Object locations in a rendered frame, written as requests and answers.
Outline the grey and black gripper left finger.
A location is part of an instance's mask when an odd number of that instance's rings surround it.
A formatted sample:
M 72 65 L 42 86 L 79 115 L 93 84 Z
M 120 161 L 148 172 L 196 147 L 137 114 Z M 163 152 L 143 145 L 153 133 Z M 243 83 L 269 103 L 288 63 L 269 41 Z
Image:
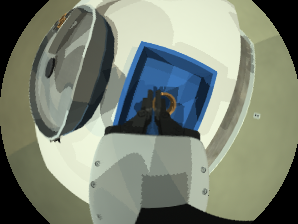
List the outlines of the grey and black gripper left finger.
M 141 110 L 139 110 L 136 113 L 136 116 L 124 123 L 123 125 L 114 125 L 106 127 L 104 135 L 109 133 L 132 133 L 146 135 L 147 127 L 150 124 L 150 122 L 152 122 L 152 108 L 153 91 L 148 90 L 147 98 L 143 98 Z

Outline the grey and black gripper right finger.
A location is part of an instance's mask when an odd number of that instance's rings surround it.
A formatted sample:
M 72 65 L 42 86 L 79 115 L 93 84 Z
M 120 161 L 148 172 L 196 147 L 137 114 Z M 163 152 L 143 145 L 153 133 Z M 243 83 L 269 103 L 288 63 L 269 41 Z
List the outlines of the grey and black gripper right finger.
M 158 126 L 159 135 L 190 136 L 200 140 L 200 133 L 198 131 L 183 128 L 171 118 L 169 112 L 166 111 L 166 101 L 161 98 L 161 90 L 156 91 L 154 122 Z

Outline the blue plastic crate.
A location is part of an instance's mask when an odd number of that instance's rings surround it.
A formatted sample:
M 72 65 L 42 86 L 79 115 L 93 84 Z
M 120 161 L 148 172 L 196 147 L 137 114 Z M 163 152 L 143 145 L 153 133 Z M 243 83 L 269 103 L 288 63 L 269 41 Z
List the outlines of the blue plastic crate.
M 113 125 L 123 125 L 141 110 L 148 90 L 172 94 L 170 115 L 183 128 L 198 131 L 207 110 L 217 71 L 175 50 L 141 41 L 127 74 Z

